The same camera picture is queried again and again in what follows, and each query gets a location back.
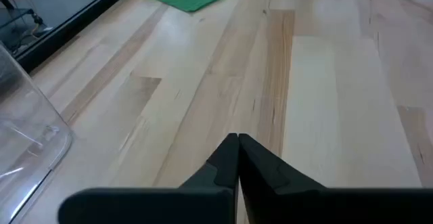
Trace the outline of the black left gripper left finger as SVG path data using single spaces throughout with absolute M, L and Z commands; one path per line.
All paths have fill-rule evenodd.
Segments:
M 76 192 L 59 224 L 235 224 L 240 141 L 224 138 L 179 187 L 99 187 Z

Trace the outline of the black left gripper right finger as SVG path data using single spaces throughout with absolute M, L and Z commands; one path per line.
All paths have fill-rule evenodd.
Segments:
M 239 141 L 250 224 L 412 224 L 433 214 L 432 188 L 326 187 L 251 136 Z

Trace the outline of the clear plastic bin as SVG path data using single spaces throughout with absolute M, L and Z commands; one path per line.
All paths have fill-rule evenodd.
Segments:
M 0 45 L 0 224 L 11 224 L 64 157 L 71 130 Z

